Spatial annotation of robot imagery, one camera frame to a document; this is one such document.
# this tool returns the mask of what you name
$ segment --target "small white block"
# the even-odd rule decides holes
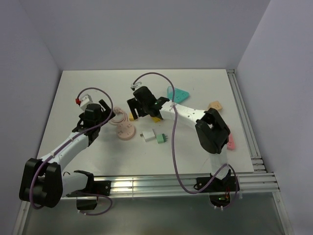
[[[90,95],[86,94],[85,96],[83,96],[81,99],[80,99],[80,105],[79,107],[85,111],[87,105],[89,104],[92,104],[92,98]]]
[[[143,131],[142,135],[143,135],[146,142],[154,140],[156,138],[156,135],[155,135],[153,129],[148,130],[148,131]]]

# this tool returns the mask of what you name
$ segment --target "teal triangle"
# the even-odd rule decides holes
[[[173,89],[172,87],[167,88],[167,97],[172,100],[173,98]],[[189,92],[183,91],[181,89],[175,88],[175,98],[174,102],[179,104],[189,97]]]

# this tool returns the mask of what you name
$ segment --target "cable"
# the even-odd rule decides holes
[[[178,172],[178,168],[177,168],[177,163],[176,163],[176,157],[175,157],[175,130],[176,130],[176,125],[177,125],[177,121],[178,121],[178,112],[177,112],[177,109],[175,107],[175,104],[174,104],[174,98],[175,98],[175,88],[174,88],[174,85],[173,83],[171,82],[171,80],[169,78],[167,78],[166,76],[164,76],[163,74],[161,73],[158,73],[158,72],[147,72],[147,73],[144,73],[142,74],[141,76],[139,76],[134,82],[133,82],[133,85],[135,85],[135,83],[141,79],[142,77],[146,76],[146,75],[150,75],[150,74],[155,74],[155,75],[159,75],[163,78],[165,78],[170,84],[171,84],[171,87],[173,89],[173,96],[172,96],[172,104],[173,104],[173,109],[174,109],[174,112],[175,112],[175,119],[174,119],[174,125],[173,125],[173,130],[172,130],[172,157],[173,157],[173,164],[174,164],[174,170],[175,170],[175,175],[176,175],[176,178],[179,182],[179,185],[182,187],[182,189],[189,193],[189,194],[197,194],[197,193],[200,193],[202,191],[204,191],[211,183],[212,181],[215,179],[215,177],[217,176],[217,174],[226,166],[229,166],[230,169],[233,171],[234,175],[235,175],[235,179],[236,179],[236,191],[235,191],[235,198],[237,197],[237,193],[238,193],[238,179],[237,179],[237,175],[236,175],[236,172],[234,170],[234,168],[229,165],[229,164],[224,164],[222,165],[218,171],[212,176],[212,178],[209,180],[209,182],[206,183],[205,186],[203,186],[203,188],[201,188],[200,190],[197,190],[197,191],[190,191],[188,190],[184,184],[182,183],[181,179],[180,179],[180,176],[179,176],[179,172]],[[230,205],[232,204],[232,201],[227,205],[225,206],[224,208],[227,208],[229,207]]]
[[[65,173],[70,175],[70,173],[68,171],[64,171],[63,176],[65,176]]]
[[[123,122],[123,121],[128,121],[128,116],[127,116],[127,113],[122,110],[120,107],[114,107],[113,109],[113,112],[117,115],[117,114],[122,114],[123,117],[119,120],[115,120],[115,119],[111,119],[109,121],[109,124],[111,125],[114,125],[114,126],[117,126],[119,123]]]
[[[71,140],[66,141],[64,144],[62,144],[62,145],[60,146],[60,148],[58,148],[54,153],[52,153],[51,156],[48,157],[46,160],[44,160],[44,162],[38,167],[38,169],[37,169],[37,171],[36,171],[36,173],[35,173],[35,175],[34,175],[34,177],[33,177],[33,179],[32,179],[32,182],[31,182],[31,185],[30,185],[30,189],[29,189],[29,202],[30,202],[30,205],[32,206],[32,208],[34,208],[34,209],[36,209],[36,210],[41,209],[41,208],[43,207],[43,206],[37,207],[37,206],[35,205],[35,203],[34,203],[34,186],[35,186],[35,182],[36,182],[36,180],[37,180],[37,177],[38,177],[40,171],[42,170],[42,168],[44,167],[44,165],[45,165],[47,162],[49,162],[52,158],[54,158],[55,155],[57,155],[58,153],[60,153],[68,144],[70,144],[71,142],[73,142],[74,139],[76,139],[76,138],[79,137],[80,135],[85,134],[87,131],[90,131],[90,130],[93,130],[93,129],[95,129],[95,128],[98,128],[98,127],[100,127],[100,126],[103,126],[105,123],[107,123],[107,122],[110,120],[110,117],[111,117],[111,115],[112,115],[112,113],[113,113],[113,101],[112,101],[111,97],[110,97],[105,91],[103,91],[103,90],[101,90],[101,89],[99,89],[99,88],[96,88],[96,87],[88,87],[88,88],[85,88],[85,89],[83,89],[82,91],[79,92],[79,94],[78,94],[78,96],[77,96],[77,99],[79,99],[79,96],[80,96],[84,91],[87,91],[87,90],[97,90],[97,91],[102,92],[103,94],[105,94],[105,95],[108,97],[108,99],[109,99],[109,101],[110,101],[110,103],[111,103],[111,111],[110,111],[110,114],[109,114],[108,118],[105,119],[102,123],[100,123],[100,124],[98,124],[98,125],[96,125],[96,126],[93,126],[93,127],[89,128],[89,129],[87,129],[87,130],[85,130],[85,131],[82,131],[82,132],[78,133],[77,135],[75,135]]]
[[[104,211],[102,211],[102,212],[99,212],[99,213],[87,213],[87,212],[84,212],[84,211],[83,212],[82,211],[78,211],[81,214],[89,215],[89,216],[101,215],[101,214],[104,214],[104,213],[108,212],[111,209],[112,205],[113,205],[112,199],[109,198],[108,196],[101,195],[101,194],[86,193],[86,192],[80,192],[80,194],[85,195],[85,196],[93,196],[93,197],[97,197],[97,198],[98,197],[103,197],[103,198],[106,198],[106,199],[108,199],[110,201],[109,207],[107,209],[105,209]]]

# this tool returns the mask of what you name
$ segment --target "pink block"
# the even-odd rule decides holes
[[[229,134],[229,137],[228,137],[227,149],[228,150],[236,149],[234,138],[233,138],[233,135],[231,133]]]

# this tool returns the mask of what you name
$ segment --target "glass panel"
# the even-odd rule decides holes
[[[100,200],[97,210],[108,204]],[[104,215],[77,213],[74,200],[53,209],[31,209],[24,235],[282,235],[271,193],[244,194],[232,207],[214,210],[207,195],[114,199]]]

